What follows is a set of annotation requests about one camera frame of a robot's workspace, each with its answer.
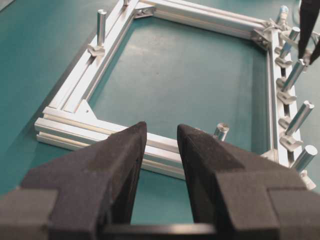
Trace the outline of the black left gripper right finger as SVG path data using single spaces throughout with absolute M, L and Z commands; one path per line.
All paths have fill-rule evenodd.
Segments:
M 299 174 L 180 124 L 177 144 L 193 219 L 219 240 L 317 240 L 320 196 Z

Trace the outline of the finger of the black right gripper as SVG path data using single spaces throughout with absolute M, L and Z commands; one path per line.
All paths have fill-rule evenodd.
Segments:
M 303 58 L 320 12 L 319 0 L 302 0 L 300 5 L 300 39 L 298 57 Z
M 306 64 L 311 65 L 320 56 L 320 41 L 318 40 L 313 52 L 306 50 Z

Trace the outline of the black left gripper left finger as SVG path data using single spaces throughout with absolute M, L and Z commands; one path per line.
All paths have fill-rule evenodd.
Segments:
M 107 139 L 30 169 L 0 198 L 3 240 L 96 240 L 129 223 L 147 142 L 141 121 Z

